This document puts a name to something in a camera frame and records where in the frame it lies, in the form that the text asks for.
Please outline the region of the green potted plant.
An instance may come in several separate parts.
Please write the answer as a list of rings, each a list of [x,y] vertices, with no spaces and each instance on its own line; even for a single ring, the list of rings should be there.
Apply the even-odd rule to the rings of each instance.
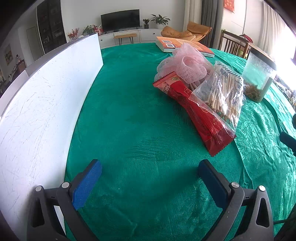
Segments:
[[[151,21],[156,24],[156,27],[158,29],[163,29],[166,25],[169,24],[170,20],[171,19],[168,18],[167,16],[162,16],[160,14],[158,15],[152,14],[152,18],[151,18]]]

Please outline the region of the white cardboard box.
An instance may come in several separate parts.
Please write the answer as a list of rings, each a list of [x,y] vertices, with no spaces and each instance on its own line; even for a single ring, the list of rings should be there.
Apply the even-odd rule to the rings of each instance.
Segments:
[[[92,34],[41,57],[1,97],[1,213],[20,240],[36,186],[64,181],[74,128],[102,66]]]

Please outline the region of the small wooden bench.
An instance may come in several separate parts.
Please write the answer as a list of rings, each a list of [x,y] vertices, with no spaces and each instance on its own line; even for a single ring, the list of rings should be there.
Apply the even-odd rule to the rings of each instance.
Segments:
[[[118,43],[121,46],[123,39],[126,39],[126,38],[129,39],[130,44],[133,44],[134,43],[134,40],[133,40],[134,37],[137,37],[136,33],[125,34],[125,35],[116,35],[116,36],[114,36],[114,39],[118,40]]]

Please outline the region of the white tv cabinet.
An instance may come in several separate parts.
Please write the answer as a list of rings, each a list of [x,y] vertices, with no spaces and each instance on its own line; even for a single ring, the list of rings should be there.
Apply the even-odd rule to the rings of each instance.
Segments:
[[[161,29],[136,29],[99,36],[100,48],[109,48],[127,44],[153,43],[157,37],[161,37]]]

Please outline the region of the red snack packet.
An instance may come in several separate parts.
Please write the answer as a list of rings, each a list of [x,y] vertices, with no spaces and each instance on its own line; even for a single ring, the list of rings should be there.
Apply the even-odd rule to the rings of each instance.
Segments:
[[[188,113],[209,154],[213,157],[236,137],[234,130],[172,72],[153,86],[176,100]]]

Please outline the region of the green tablecloth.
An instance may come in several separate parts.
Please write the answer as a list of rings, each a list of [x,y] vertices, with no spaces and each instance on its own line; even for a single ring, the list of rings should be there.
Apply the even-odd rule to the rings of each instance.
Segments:
[[[65,178],[91,160],[102,175],[79,213],[100,240],[201,240],[220,209],[197,175],[208,159],[229,181],[266,187],[275,220],[295,205],[295,156],[280,132],[295,135],[294,110],[271,85],[264,99],[247,99],[236,138],[209,155],[186,111],[153,87],[168,57],[154,43],[101,51],[95,78],[73,133]]]

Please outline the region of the dark wooden chair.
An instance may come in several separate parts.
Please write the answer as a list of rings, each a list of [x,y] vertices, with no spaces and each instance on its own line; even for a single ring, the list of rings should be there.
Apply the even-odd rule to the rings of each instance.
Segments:
[[[222,30],[218,49],[247,59],[250,51],[250,42],[245,37]]]

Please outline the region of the dark tall bookshelf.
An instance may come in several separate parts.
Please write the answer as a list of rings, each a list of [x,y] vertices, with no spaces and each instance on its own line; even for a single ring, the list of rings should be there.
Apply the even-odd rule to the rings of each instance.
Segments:
[[[60,0],[46,0],[37,6],[37,24],[45,54],[67,43]]]

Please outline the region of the pink mesh bath sponge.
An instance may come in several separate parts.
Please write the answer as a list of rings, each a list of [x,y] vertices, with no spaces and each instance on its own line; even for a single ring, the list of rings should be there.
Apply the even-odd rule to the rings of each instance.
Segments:
[[[157,66],[154,81],[158,81],[168,74],[175,72],[185,84],[199,86],[213,71],[213,65],[188,43],[182,44],[173,55],[164,59]]]

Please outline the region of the orange lounge chair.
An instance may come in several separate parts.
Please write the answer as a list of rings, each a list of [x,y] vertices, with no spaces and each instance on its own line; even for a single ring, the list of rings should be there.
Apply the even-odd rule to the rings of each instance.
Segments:
[[[199,42],[200,40],[204,39],[208,33],[211,32],[211,30],[211,27],[189,21],[187,29],[184,32],[179,32],[169,26],[166,26],[161,31],[161,35],[167,38],[177,38],[187,41]]]

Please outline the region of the black flat television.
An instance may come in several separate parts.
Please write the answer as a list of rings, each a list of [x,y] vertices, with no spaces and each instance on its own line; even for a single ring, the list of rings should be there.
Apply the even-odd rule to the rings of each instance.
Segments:
[[[131,9],[103,14],[101,15],[101,25],[104,32],[138,28],[140,26],[140,10]]]

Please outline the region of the clear jar black lid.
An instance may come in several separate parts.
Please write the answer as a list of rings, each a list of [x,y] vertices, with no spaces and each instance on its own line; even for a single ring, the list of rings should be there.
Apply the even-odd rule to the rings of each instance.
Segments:
[[[266,53],[251,47],[242,78],[245,96],[260,103],[276,79],[276,64]]]

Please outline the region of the bag of cotton swabs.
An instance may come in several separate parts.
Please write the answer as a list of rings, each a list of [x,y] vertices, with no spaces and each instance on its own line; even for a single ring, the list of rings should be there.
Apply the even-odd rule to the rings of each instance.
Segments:
[[[213,69],[189,89],[232,130],[236,131],[243,106],[243,78],[230,66],[216,61]]]

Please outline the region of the red flower vase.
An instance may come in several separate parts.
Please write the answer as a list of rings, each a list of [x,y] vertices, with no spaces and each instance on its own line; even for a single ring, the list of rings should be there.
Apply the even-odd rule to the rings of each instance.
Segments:
[[[70,33],[67,34],[69,40],[74,41],[78,38],[79,28],[72,29]]]

